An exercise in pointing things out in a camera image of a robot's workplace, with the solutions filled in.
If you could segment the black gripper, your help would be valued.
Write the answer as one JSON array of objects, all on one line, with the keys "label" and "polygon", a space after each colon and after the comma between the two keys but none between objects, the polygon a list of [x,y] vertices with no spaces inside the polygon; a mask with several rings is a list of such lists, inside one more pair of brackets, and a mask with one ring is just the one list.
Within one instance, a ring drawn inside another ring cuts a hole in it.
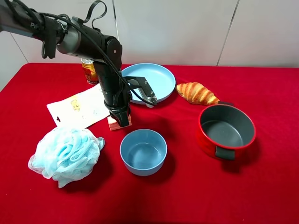
[{"label": "black gripper", "polygon": [[132,94],[127,86],[115,92],[105,90],[100,86],[104,96],[104,105],[109,111],[109,124],[119,124],[120,127],[129,125],[130,100]]}]

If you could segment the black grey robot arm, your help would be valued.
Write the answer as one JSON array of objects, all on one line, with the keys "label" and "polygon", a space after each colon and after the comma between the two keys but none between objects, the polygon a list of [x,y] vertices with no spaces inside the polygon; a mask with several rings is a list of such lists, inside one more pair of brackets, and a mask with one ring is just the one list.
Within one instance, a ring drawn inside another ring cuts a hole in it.
[{"label": "black grey robot arm", "polygon": [[40,40],[43,58],[53,59],[59,51],[92,60],[110,116],[121,127],[129,125],[132,95],[121,75],[122,45],[115,37],[75,17],[37,12],[20,0],[0,2],[0,29]]}]

